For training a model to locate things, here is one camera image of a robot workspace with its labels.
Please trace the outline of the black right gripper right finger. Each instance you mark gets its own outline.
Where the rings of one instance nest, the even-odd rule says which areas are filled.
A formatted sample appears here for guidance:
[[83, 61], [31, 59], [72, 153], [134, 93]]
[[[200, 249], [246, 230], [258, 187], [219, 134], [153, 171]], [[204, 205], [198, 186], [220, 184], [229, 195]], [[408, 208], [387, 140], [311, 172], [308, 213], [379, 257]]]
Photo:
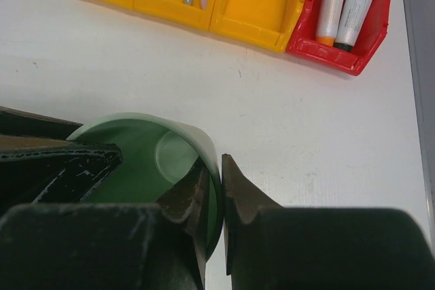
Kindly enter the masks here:
[[285, 208], [222, 156], [233, 289], [433, 289], [434, 256], [396, 209]]

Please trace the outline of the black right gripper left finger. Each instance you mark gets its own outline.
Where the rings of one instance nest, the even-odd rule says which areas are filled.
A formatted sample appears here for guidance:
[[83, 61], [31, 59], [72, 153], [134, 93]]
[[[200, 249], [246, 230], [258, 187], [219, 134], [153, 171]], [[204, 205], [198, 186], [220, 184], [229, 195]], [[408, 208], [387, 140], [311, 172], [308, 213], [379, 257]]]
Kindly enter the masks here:
[[1, 218], [2, 289], [203, 289], [209, 172], [152, 204], [20, 204]]

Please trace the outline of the green plastic cup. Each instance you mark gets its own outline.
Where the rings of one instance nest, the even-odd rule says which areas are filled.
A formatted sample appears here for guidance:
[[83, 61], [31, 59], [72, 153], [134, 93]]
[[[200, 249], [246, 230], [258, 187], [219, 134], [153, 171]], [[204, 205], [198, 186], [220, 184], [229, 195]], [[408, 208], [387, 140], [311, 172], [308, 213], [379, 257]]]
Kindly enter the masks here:
[[68, 140], [114, 144], [122, 152], [121, 165], [86, 197], [88, 202], [154, 202], [202, 160], [209, 172], [207, 257], [213, 255], [224, 214], [218, 156], [204, 131], [149, 114], [116, 113], [84, 124]]

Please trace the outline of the brown oval wooden tray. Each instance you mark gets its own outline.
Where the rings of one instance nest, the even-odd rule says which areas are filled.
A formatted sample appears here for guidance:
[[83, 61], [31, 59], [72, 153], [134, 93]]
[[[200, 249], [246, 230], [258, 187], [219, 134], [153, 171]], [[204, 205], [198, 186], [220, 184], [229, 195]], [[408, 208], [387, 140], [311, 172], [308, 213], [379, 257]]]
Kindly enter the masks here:
[[5, 135], [66, 140], [81, 126], [79, 122], [1, 107], [1, 134]]

